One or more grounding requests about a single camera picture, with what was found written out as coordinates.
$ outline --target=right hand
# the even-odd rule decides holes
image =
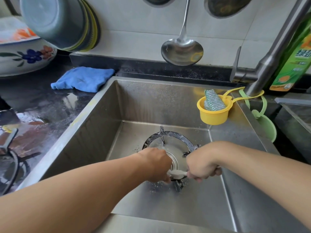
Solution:
[[[215,153],[217,154],[216,142],[204,145],[190,153],[186,159],[189,169],[187,176],[201,182],[209,176],[221,175],[222,170],[216,163]]]
[[[167,175],[167,172],[171,168],[172,159],[166,154],[165,150],[148,147],[139,151],[137,154],[145,161],[148,181],[171,182],[171,178]]]

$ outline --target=dish soap bottle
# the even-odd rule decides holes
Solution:
[[[308,13],[282,54],[280,65],[266,84],[266,92],[286,94],[311,66],[310,26],[311,13]]]

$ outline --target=person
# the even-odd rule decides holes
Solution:
[[[187,156],[188,177],[201,182],[228,168],[261,189],[311,229],[311,166],[226,141]],[[0,232],[91,232],[144,181],[170,182],[171,159],[146,148],[53,176],[0,197]]]

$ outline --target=sink basin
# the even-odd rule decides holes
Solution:
[[[230,88],[111,78],[19,188],[73,168],[136,153],[148,137],[160,132],[160,126],[184,135],[194,145],[227,140],[278,154],[243,102],[234,104],[224,124],[204,124],[196,107],[204,89],[221,94]],[[159,145],[160,139],[151,145]],[[179,169],[186,169],[185,144],[165,137],[164,148],[176,157]],[[113,213],[238,232],[308,232],[275,201],[229,170],[201,184],[187,178],[182,182],[181,191],[176,183],[145,182],[125,196]]]

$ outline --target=dish rag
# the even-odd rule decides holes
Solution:
[[[77,67],[67,71],[57,82],[52,83],[52,89],[78,89],[84,92],[98,92],[115,73],[113,69],[102,70],[88,67]]]

